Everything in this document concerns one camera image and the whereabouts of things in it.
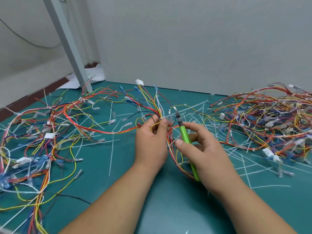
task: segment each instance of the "brown baseboard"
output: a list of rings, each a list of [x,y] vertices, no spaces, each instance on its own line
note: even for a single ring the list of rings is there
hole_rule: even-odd
[[[85,68],[93,68],[96,67],[96,65],[98,64],[98,62],[93,62],[93,63],[88,63]],[[68,79],[66,79],[65,77],[59,79],[58,81],[50,84],[49,86],[45,87],[45,92],[46,94],[52,93],[54,92],[58,87],[62,86],[63,84],[67,83]],[[30,105],[32,105],[33,103],[37,102],[37,100],[35,98],[43,98],[44,97],[44,91],[43,89],[38,90],[37,92],[33,93],[33,94],[29,94],[13,103],[11,103],[10,105],[6,106],[7,108],[11,109],[14,112],[19,112],[23,109],[25,109],[26,107],[29,107]],[[6,108],[1,108],[0,109],[0,122],[4,121],[5,119],[9,118],[10,116],[13,115],[13,112],[11,112],[10,110],[7,110]]]

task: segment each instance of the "person's right hand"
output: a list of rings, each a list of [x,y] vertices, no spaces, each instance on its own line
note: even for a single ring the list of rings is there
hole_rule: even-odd
[[[239,189],[237,186],[243,185],[244,182],[213,134],[203,125],[191,122],[184,122],[184,125],[185,128],[196,132],[189,134],[190,140],[198,141],[200,144],[192,145],[178,139],[175,145],[196,166],[206,189],[219,198]]]

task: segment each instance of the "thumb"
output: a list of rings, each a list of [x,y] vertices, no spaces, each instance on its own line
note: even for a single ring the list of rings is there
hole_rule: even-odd
[[[194,145],[190,143],[185,143],[183,140],[177,139],[175,142],[176,147],[180,152],[187,157],[192,163],[200,164],[200,158],[203,155],[202,151],[196,148]]]
[[[166,140],[167,132],[168,132],[168,120],[162,119],[159,126],[158,126],[156,135],[159,138]]]

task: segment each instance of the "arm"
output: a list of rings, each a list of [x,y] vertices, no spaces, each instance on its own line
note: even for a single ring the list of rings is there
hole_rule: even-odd
[[[176,146],[195,164],[206,189],[223,203],[238,234],[296,233],[245,185],[221,144],[204,126],[190,122],[184,125],[196,132],[190,134],[191,141],[200,144],[177,140]]]
[[[137,130],[133,166],[60,234],[134,233],[147,193],[168,154],[168,122],[162,120],[158,129],[155,122],[156,115]]]

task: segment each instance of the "fingernail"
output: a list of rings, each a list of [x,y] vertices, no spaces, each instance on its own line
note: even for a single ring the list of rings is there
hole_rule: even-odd
[[[177,146],[180,146],[183,144],[183,140],[177,139],[176,143]]]

